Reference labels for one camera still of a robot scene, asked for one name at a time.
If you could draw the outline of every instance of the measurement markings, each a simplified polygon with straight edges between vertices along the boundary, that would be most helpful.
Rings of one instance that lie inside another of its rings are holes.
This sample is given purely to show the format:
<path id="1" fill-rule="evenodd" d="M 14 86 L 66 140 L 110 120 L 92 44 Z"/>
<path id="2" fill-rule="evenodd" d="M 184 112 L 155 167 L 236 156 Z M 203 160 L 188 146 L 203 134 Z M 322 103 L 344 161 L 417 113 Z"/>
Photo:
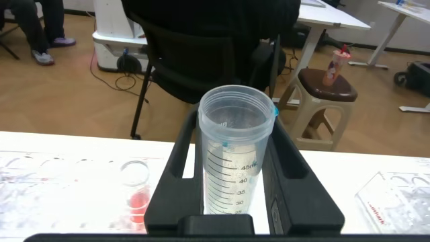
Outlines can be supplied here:
<path id="1" fill-rule="evenodd" d="M 209 197 L 211 197 L 211 198 L 213 198 L 213 199 L 215 199 L 215 201 L 217 201 L 217 202 L 220 202 L 220 203 L 222 203 L 222 204 L 227 204 L 227 205 L 233 205 L 233 204 L 228 204 L 228 203 L 225 203 L 225 202 L 221 202 L 221 201 L 218 201 L 216 198 L 214 198 L 212 195 L 210 195 L 210 194 L 208 194 L 209 195 Z"/>
<path id="2" fill-rule="evenodd" d="M 215 165 L 219 165 L 219 164 L 215 163 L 213 160 L 211 160 L 209 157 L 208 157 L 208 159 L 209 159 L 211 162 L 213 162 L 213 164 L 215 164 Z M 237 168 L 229 168 L 229 167 L 225 167 L 225 166 L 222 166 L 222 165 L 219 165 L 219 166 L 221 166 L 221 167 L 223 167 L 223 168 L 227 168 L 227 169 L 237 169 Z"/>
<path id="3" fill-rule="evenodd" d="M 218 204 L 216 204 L 214 201 L 212 201 L 210 198 L 208 198 L 209 199 L 209 201 L 212 203 L 212 204 L 215 204 L 215 205 L 217 205 L 217 206 L 219 206 L 220 208 L 223 208 L 223 209 L 228 209 L 228 208 L 225 208 L 225 207 L 221 207 L 220 205 L 218 205 Z"/>
<path id="4" fill-rule="evenodd" d="M 212 191 L 212 190 L 211 190 L 211 189 L 209 189 L 209 188 L 208 188 L 208 190 L 209 190 L 209 192 L 212 192 L 214 195 L 217 195 L 217 196 L 219 196 L 220 198 L 228 199 L 228 198 L 225 198 L 225 197 L 222 197 L 222 196 L 220 196 L 220 195 L 216 194 L 214 191 Z"/>
<path id="5" fill-rule="evenodd" d="M 215 189 L 215 190 L 217 190 L 217 191 L 219 191 L 219 192 L 225 193 L 225 194 L 234 195 L 234 194 L 231 194 L 231 193 L 228 193 L 228 192 L 223 192 L 223 191 L 218 190 L 218 189 L 216 189 L 216 188 L 214 188 L 214 189 Z"/>
<path id="6" fill-rule="evenodd" d="M 209 164 L 208 164 L 208 167 L 212 168 L 214 171 L 218 172 L 219 174 L 231 176 L 231 175 L 229 175 L 229 174 L 225 174 L 225 173 L 223 173 L 223 172 L 221 172 L 221 171 L 217 171 L 217 170 L 215 170 L 215 169 L 214 169 L 213 167 L 211 167 Z"/>
<path id="7" fill-rule="evenodd" d="M 223 185 L 217 184 L 215 181 L 213 181 L 212 179 L 210 179 L 210 177 L 209 177 L 209 176 L 208 176 L 208 178 L 209 178 L 209 180 L 210 180 L 211 182 L 215 183 L 216 185 L 218 185 L 218 186 L 222 186 L 223 188 L 228 188 L 228 189 L 230 189 L 229 187 L 226 187 L 226 186 L 223 186 Z"/>
<path id="8" fill-rule="evenodd" d="M 212 175 L 213 177 L 215 177 L 215 178 L 217 178 L 217 179 L 220 179 L 221 181 L 223 181 L 223 182 L 231 182 L 231 183 L 236 183 L 235 181 L 226 181 L 226 180 L 223 180 L 223 179 L 221 179 L 221 178 L 218 178 L 218 177 L 216 177 L 214 174 L 212 174 L 212 173 L 210 173 L 210 171 L 208 171 L 208 170 L 206 170 L 210 175 Z"/>
<path id="9" fill-rule="evenodd" d="M 221 158 L 221 157 L 217 157 L 216 155 L 214 155 L 212 152 L 210 152 L 209 150 L 208 150 L 208 152 L 211 154 L 211 155 L 213 155 L 213 156 L 215 156 L 216 158 L 218 158 L 218 159 L 221 159 L 221 160 L 223 160 L 223 161 L 230 161 L 231 162 L 231 160 L 228 160 L 228 159 L 223 159 L 223 158 Z"/>
<path id="10" fill-rule="evenodd" d="M 214 208 L 214 207 L 212 207 L 213 209 L 215 209 L 215 210 L 217 210 L 218 212 L 222 212 L 223 214 L 231 214 L 231 213 L 229 213 L 229 212 L 223 212 L 223 211 L 219 211 L 218 209 L 216 209 L 216 208 Z"/>

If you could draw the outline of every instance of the clear plastic container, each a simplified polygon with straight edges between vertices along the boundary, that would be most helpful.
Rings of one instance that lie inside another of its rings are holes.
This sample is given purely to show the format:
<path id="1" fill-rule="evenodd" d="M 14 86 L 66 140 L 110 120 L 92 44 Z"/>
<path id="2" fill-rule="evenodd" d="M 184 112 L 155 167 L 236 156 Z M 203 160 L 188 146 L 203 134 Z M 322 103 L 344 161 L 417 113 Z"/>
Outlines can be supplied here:
<path id="1" fill-rule="evenodd" d="M 430 233 L 430 174 L 380 171 L 355 199 L 374 233 Z"/>
<path id="2" fill-rule="evenodd" d="M 276 115 L 272 100 L 251 87 L 226 85 L 203 96 L 206 213 L 247 213 Z"/>

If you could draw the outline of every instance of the white table leg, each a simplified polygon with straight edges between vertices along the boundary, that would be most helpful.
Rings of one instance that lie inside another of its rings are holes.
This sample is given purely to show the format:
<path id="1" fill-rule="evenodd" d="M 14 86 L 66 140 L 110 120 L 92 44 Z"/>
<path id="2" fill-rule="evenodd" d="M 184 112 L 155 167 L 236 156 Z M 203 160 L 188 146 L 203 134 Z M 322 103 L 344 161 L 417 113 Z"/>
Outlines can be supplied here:
<path id="1" fill-rule="evenodd" d="M 300 57 L 300 60 L 298 61 L 297 66 L 294 69 L 294 72 L 292 73 L 290 83 L 293 80 L 293 78 L 297 77 L 301 69 L 304 69 L 308 66 L 310 58 L 314 54 L 316 45 L 318 44 L 318 41 L 320 40 L 320 37 L 323 31 L 324 31 L 324 28 L 322 27 L 318 27 L 318 26 L 311 27 L 309 31 L 309 35 L 302 49 L 302 56 Z M 284 93 L 281 99 L 278 101 L 280 105 L 286 105 L 286 104 L 298 105 L 300 103 L 300 100 L 296 100 L 296 99 L 285 100 L 287 98 L 285 95 L 286 93 Z"/>
<path id="2" fill-rule="evenodd" d="M 300 57 L 300 60 L 297 63 L 296 69 L 294 70 L 290 81 L 292 81 L 293 78 L 298 75 L 301 69 L 306 68 L 308 66 L 310 58 L 314 54 L 316 45 L 318 44 L 318 41 L 320 40 L 320 37 L 323 31 L 324 31 L 324 28 L 322 27 L 311 27 L 309 31 L 309 35 L 302 49 L 302 57 Z"/>
<path id="3" fill-rule="evenodd" d="M 377 65 L 376 62 L 379 59 L 379 56 L 383 53 L 385 50 L 385 47 L 387 47 L 387 44 L 390 42 L 392 37 L 397 32 L 398 28 L 402 25 L 404 19 L 406 18 L 405 14 L 399 13 L 397 15 L 396 20 L 394 20 L 394 23 L 392 24 L 390 30 L 388 31 L 387 35 L 383 39 L 383 41 L 380 43 L 380 45 L 377 47 L 375 52 L 373 53 L 372 57 L 370 57 L 370 60 L 367 63 L 358 63 L 355 61 L 349 61 L 348 64 L 350 65 L 360 65 L 360 66 L 373 66 L 373 67 L 379 67 L 383 69 L 388 69 L 388 66 L 386 65 Z"/>

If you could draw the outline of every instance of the person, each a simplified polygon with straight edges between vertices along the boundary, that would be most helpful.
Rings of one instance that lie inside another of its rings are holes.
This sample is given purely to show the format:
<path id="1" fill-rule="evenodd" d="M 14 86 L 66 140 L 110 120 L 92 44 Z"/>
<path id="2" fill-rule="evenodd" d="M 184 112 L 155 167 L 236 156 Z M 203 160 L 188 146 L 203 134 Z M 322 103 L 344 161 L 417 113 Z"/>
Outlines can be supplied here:
<path id="1" fill-rule="evenodd" d="M 231 37 L 236 76 L 249 80 L 251 55 L 260 39 L 276 39 L 296 23 L 301 0 L 122 0 L 126 15 L 191 36 Z M 268 79 L 270 65 L 258 75 Z M 267 82 L 258 89 L 264 90 Z"/>
<path id="2" fill-rule="evenodd" d="M 65 16 L 62 0 L 0 0 L 15 16 L 30 45 L 31 55 L 39 65 L 53 65 L 49 48 L 76 44 L 73 38 L 66 38 L 63 28 Z M 40 2 L 45 28 L 40 24 L 35 2 Z"/>

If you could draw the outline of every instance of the person's leg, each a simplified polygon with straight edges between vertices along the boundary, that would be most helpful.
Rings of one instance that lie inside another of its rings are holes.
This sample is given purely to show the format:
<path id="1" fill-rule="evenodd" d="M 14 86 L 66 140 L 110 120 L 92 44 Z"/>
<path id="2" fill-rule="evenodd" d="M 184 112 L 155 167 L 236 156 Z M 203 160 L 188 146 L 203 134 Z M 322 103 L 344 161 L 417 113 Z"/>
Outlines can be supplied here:
<path id="1" fill-rule="evenodd" d="M 72 38 L 65 38 L 63 28 L 65 9 L 62 0 L 35 0 L 42 5 L 45 34 L 51 47 L 70 46 L 75 44 Z"/>
<path id="2" fill-rule="evenodd" d="M 8 8 L 15 16 L 22 31 L 27 37 L 30 48 L 39 53 L 48 50 L 48 41 L 40 25 L 37 8 L 33 0 L 11 0 Z"/>

